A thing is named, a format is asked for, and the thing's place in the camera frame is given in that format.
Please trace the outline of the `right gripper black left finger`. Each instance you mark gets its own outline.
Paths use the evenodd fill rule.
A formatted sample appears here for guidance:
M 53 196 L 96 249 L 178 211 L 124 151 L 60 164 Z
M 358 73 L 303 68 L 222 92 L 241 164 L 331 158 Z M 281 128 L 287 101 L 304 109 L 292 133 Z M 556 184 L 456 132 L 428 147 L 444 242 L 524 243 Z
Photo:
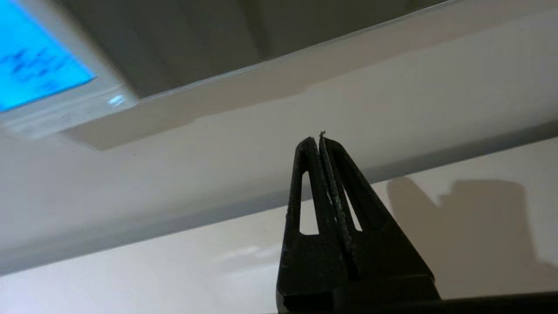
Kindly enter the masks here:
M 352 312 L 357 269 L 350 252 L 351 214 L 333 174 L 326 139 L 297 145 L 277 277 L 281 313 Z M 318 233 L 301 232 L 302 182 L 309 175 Z

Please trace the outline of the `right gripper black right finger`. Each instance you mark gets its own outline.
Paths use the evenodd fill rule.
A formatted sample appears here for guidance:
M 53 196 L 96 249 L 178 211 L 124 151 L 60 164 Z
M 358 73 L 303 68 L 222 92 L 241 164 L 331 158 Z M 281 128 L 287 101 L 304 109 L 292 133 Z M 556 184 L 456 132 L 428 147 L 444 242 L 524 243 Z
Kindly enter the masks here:
M 321 134 L 320 159 L 347 268 L 334 306 L 439 301 L 433 272 L 346 149 Z

